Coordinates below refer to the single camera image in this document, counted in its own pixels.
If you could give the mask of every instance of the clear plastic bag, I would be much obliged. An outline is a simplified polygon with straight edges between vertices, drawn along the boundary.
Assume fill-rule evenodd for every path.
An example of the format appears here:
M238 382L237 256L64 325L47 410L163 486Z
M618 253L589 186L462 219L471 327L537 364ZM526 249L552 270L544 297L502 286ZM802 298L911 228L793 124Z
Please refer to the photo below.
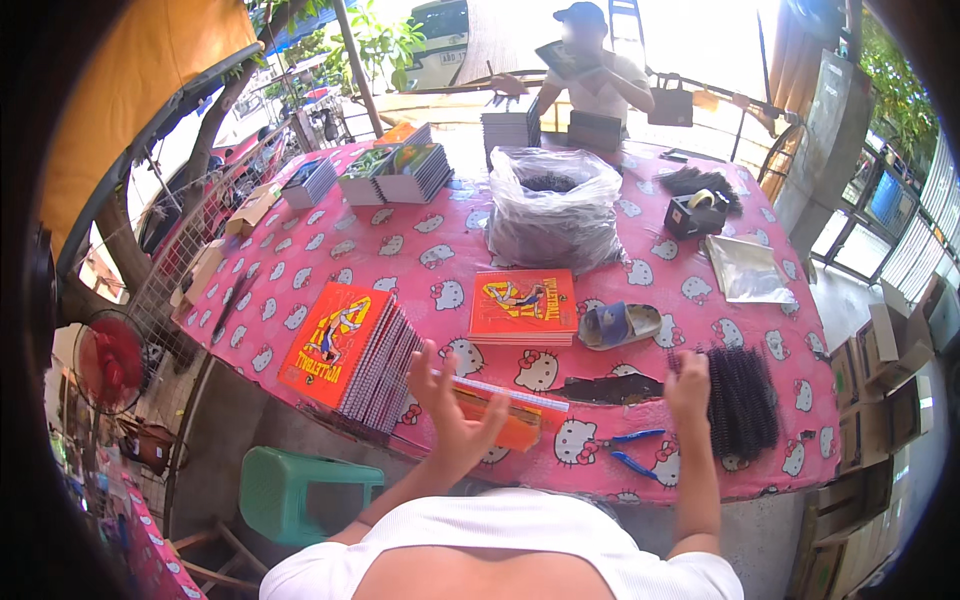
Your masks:
M491 152L491 163L491 252L510 264L574 275L624 259L613 209L623 179L609 164L585 150L501 147ZM550 174L576 187L563 193L521 184Z

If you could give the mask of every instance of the tape roll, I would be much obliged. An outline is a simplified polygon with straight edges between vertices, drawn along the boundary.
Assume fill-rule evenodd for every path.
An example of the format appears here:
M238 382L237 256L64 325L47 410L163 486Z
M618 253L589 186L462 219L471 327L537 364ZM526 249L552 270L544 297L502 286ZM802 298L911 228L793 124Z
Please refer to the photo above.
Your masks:
M713 198L713 193L708 189L702 189L696 194L693 195L693 198L690 199L690 202L686 204L687 208L696 208L704 201L708 202L710 206L716 202L716 199Z

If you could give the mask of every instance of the red notebook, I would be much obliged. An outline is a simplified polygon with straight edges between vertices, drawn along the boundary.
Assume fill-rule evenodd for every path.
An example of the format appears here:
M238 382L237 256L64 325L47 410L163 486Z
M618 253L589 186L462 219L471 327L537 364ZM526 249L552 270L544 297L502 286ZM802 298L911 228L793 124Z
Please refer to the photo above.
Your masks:
M300 394L379 431L391 431L406 398L417 336L396 296L327 283L280 365Z
M477 274L467 336L470 341L570 346L576 331L573 275L568 269Z

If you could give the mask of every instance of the license plate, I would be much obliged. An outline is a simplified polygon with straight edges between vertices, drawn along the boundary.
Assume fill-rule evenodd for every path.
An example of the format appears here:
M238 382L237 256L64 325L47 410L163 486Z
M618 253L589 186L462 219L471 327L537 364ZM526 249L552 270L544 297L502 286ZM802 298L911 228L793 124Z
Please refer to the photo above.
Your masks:
M440 64L456 64L458 62L463 62L464 57L466 55L467 55L466 50L456 50L453 52L441 52Z

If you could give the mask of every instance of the volleyball notebook cover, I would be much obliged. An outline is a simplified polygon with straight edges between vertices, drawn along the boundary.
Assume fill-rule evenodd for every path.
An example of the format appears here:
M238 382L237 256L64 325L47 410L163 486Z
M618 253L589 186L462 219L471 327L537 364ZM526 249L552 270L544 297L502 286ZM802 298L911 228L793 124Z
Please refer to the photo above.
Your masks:
M568 269L489 271L473 283L471 341L572 344L577 331L573 275Z
M280 365L280 381L332 408L341 399L361 360L370 354L389 292L327 283Z

